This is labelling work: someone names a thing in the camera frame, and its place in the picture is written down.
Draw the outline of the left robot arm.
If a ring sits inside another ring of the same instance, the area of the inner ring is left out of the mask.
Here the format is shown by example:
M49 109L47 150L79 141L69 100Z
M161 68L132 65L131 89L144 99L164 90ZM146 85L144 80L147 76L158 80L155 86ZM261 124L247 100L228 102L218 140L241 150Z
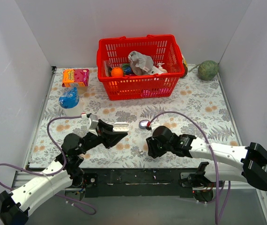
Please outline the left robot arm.
M0 193L0 219L5 225L24 225L29 216L44 202L68 187L84 187L86 178L80 168L88 150L102 144L109 149L127 136L126 122L113 125L88 115L88 131L84 137L65 136L60 154L41 172L21 187Z

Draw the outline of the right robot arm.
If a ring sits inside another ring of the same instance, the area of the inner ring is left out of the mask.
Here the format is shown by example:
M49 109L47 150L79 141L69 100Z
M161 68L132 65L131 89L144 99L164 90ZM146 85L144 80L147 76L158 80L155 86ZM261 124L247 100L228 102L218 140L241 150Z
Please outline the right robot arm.
M148 127L152 132L147 138L148 155L161 157L167 152L178 157L201 158L218 163L201 163L195 175L185 178L193 187L206 186L219 181L238 181L267 191L267 150L258 143L249 146L229 146L205 143L194 135L176 135L165 126Z

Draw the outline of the white earbud charging case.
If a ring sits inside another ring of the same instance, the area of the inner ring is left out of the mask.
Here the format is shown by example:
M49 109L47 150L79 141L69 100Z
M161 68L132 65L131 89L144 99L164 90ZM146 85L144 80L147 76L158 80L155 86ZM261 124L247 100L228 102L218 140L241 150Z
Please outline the white earbud charging case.
M113 132L128 132L129 124L126 122L115 122L112 128Z

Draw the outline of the blue earbud charging case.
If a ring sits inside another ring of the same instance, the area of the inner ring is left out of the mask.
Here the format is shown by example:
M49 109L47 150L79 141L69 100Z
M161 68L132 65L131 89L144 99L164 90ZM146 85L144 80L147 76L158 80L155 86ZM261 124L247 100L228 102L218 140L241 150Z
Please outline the blue earbud charging case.
M139 128L140 129L146 129L148 127L149 120L141 120L139 122Z

